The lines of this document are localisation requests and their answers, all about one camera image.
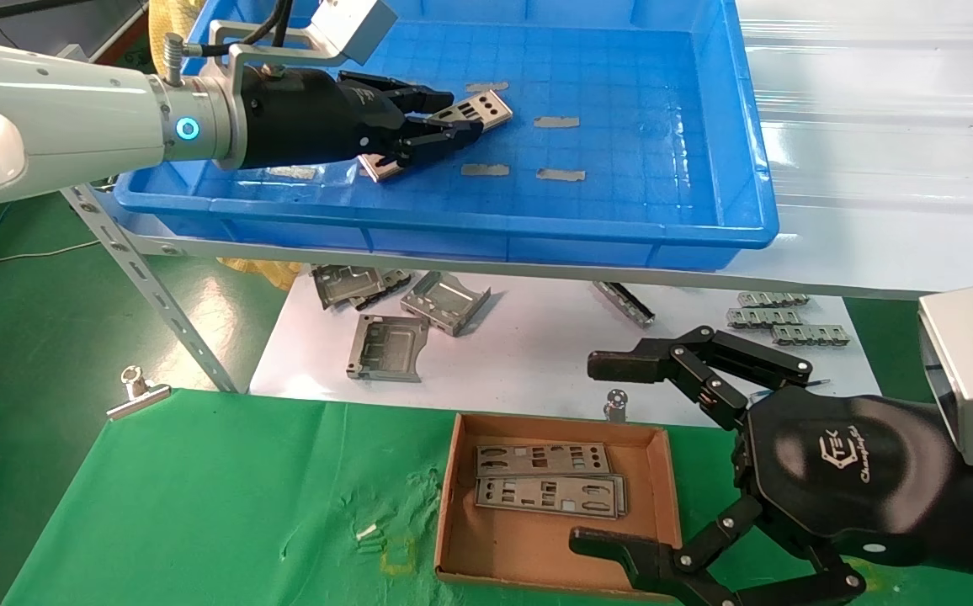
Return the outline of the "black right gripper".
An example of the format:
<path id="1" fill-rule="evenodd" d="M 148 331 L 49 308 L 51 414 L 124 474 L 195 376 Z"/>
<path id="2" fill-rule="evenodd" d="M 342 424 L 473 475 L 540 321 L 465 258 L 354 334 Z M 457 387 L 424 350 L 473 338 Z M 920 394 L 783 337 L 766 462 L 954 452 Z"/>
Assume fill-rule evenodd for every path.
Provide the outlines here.
<path id="1" fill-rule="evenodd" d="M 710 564 L 766 521 L 763 503 L 749 495 L 680 548 L 572 527 L 571 552 L 616 561 L 632 589 L 683 605 L 847 605 L 866 580 L 837 552 L 973 575 L 973 465 L 933 404 L 783 389 L 806 387 L 812 364 L 713 327 L 642 338 L 629 352 L 594 350 L 587 372 L 598 382 L 670 383 L 725 430 L 740 429 L 745 417 L 746 460 L 771 518 L 768 534 L 791 550 L 805 545 L 802 559 L 814 569 L 740 590 L 714 579 Z M 746 414 L 747 396 L 722 373 L 783 390 Z"/>

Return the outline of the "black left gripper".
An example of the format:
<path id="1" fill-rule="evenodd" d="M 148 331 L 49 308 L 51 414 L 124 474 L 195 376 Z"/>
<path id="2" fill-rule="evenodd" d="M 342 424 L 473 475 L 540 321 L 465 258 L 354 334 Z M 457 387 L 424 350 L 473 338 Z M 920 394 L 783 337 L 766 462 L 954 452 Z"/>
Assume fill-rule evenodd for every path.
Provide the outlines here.
<path id="1" fill-rule="evenodd" d="M 479 120 L 405 118 L 443 110 L 455 94 L 362 72 L 288 69 L 281 79 L 244 74 L 247 143 L 241 169 L 322 164 L 384 154 L 385 164 L 421 165 L 479 141 Z"/>

